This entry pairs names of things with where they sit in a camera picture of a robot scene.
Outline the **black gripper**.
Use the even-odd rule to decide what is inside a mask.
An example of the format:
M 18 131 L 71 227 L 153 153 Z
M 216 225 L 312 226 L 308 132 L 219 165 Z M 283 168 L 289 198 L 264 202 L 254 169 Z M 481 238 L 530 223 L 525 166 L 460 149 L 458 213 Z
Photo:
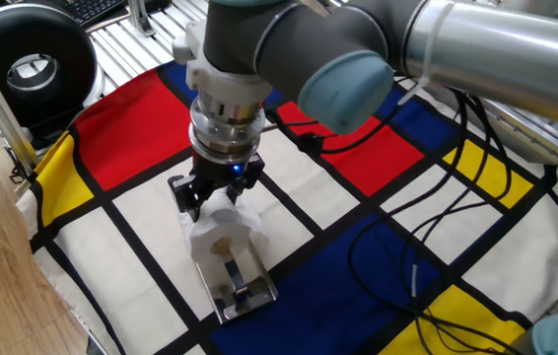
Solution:
M 227 186 L 227 195 L 236 204 L 246 189 L 255 186 L 264 167 L 258 154 L 252 155 L 247 162 L 215 163 L 193 153 L 191 175 L 170 177 L 168 185 L 179 212 L 188 214 L 193 222 L 197 222 L 202 204 L 215 189 Z

